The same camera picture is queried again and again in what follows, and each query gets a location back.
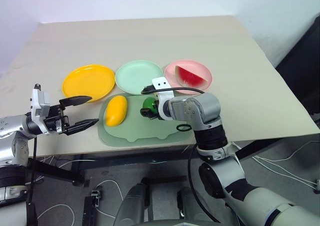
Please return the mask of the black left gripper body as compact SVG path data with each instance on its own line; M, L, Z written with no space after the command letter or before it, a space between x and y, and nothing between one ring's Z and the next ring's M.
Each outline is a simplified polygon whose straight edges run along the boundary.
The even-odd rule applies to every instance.
M43 120L49 132L63 134L69 127L69 119L64 115L64 107L61 105L51 106L48 116Z

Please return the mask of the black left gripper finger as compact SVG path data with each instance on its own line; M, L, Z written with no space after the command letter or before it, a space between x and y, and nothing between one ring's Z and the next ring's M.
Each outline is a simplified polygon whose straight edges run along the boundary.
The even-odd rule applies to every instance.
M80 122L75 123L72 126L68 126L65 128L66 130L66 135L72 135L81 131L84 131L92 126L94 126L99 119L86 119Z
M77 106L90 101L92 97L90 96L73 96L69 98L64 98L59 100L59 104L62 109L68 106Z

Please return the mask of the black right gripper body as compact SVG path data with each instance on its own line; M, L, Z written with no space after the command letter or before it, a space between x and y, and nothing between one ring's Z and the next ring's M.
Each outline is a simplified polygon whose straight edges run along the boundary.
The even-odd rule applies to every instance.
M151 99L149 109L150 109L150 119L151 120L153 120L153 119L162 120L160 113L159 113L159 100Z

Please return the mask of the dark green round toy vegetable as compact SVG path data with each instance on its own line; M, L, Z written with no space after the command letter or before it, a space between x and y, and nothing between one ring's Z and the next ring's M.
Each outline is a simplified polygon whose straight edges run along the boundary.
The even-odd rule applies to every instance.
M154 97L147 97L143 104L142 104L142 108L143 109L149 109L151 110L153 113L157 113L158 112L158 107L156 105L156 98Z

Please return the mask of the light green plastic plate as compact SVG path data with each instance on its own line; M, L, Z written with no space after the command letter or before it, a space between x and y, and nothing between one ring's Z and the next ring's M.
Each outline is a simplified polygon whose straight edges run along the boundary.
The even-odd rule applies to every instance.
M152 79L162 77L163 70L154 62L136 60L123 64L115 74L116 85L126 93L139 95Z

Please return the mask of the yellow plastic plate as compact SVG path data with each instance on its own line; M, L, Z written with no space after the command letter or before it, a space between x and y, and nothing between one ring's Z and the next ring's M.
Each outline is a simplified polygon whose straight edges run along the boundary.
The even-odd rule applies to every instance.
M89 96L90 102L105 97L116 83L112 69L98 64L79 67L70 72L62 83L66 97Z

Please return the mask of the pink plastic plate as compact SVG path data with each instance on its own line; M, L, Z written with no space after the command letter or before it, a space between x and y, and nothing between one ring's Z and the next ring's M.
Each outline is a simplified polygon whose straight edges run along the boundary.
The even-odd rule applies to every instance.
M184 69L208 81L208 84L205 87L195 88L195 89L205 91L211 86L211 83L213 82L213 76L210 70L204 64L194 60L178 60L170 63L164 70L164 77L167 79L167 81L173 88L192 88L192 87L184 87L176 80L175 66L181 66Z

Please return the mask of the light green silicone mat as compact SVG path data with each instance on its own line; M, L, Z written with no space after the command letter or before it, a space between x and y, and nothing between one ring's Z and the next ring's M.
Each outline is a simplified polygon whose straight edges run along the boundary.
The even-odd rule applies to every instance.
M113 96L107 97L99 112L97 124L98 137L101 142L110 147L131 147L156 144L175 144L193 137L191 131L180 132L178 121L150 120L143 117L140 109L149 95L133 96L123 93L128 102L128 110L124 121L115 127L105 125L105 110Z

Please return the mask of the yellow toy mango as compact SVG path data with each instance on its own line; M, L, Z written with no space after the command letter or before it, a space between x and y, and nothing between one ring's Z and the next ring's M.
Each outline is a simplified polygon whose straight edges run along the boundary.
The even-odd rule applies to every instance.
M122 95L113 97L105 110L105 125L108 127L120 125L127 115L127 110L128 101L126 97Z

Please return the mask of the red watermelon slice toy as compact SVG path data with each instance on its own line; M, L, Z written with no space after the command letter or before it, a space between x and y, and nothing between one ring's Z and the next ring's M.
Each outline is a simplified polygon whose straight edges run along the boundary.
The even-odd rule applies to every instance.
M175 66L175 78L184 87L202 88L208 81L181 66Z

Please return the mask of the grey rounded robot body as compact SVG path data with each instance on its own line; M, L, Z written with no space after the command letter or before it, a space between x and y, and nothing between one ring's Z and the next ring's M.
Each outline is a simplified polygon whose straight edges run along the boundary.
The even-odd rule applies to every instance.
M145 183L133 186L123 199L113 226L223 226L205 214L189 187L177 192L177 207L182 213L178 219L145 221L145 209L148 208L145 202L150 197Z

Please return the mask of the black table frame leg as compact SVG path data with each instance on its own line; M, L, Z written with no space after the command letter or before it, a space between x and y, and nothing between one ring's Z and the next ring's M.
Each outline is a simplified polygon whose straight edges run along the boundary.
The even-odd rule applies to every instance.
M79 160L68 161L60 166L49 165L38 160L28 159L27 170L36 175L71 182L79 186L85 182L84 171L80 169Z

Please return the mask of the black table frame bar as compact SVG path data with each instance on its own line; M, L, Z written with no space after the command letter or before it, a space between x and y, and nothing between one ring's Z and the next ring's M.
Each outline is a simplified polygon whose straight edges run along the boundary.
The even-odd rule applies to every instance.
M244 148L238 150L235 154L239 160L247 159L272 148L282 139L283 138L255 140Z

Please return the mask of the black panel by wall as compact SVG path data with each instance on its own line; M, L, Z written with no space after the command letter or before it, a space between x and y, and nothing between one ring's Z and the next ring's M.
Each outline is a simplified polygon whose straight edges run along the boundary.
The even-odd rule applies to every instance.
M276 70L320 127L320 15Z

